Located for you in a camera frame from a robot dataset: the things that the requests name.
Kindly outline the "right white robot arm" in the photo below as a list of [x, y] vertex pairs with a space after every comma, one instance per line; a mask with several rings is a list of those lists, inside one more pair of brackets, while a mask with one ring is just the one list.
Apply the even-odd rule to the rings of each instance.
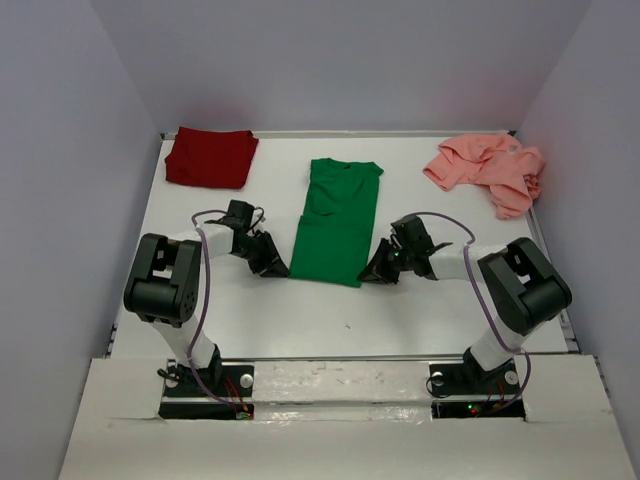
[[521, 237], [494, 247], [478, 246], [474, 237], [463, 244], [437, 243], [423, 216], [409, 214], [392, 223], [390, 237], [381, 239], [358, 279], [395, 284], [411, 272], [431, 281], [468, 282], [488, 328], [461, 362], [433, 368], [427, 385], [437, 398], [482, 395], [503, 380], [525, 341], [571, 304], [572, 293], [533, 240]]

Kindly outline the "green t shirt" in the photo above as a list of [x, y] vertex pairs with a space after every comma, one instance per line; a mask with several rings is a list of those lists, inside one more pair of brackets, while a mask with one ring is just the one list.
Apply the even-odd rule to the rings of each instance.
[[380, 177], [374, 162], [310, 162], [290, 276], [358, 288], [369, 259]]

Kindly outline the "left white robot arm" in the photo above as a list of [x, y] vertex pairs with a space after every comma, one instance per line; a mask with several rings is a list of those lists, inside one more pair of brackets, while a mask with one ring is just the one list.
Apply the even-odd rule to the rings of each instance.
[[289, 276], [271, 234], [261, 227], [264, 220], [262, 207], [232, 200], [224, 210], [192, 215], [189, 231], [141, 237], [123, 303], [173, 352], [176, 366], [161, 372], [166, 380], [212, 395], [224, 379], [219, 347], [204, 333], [213, 259], [240, 258], [262, 278]]

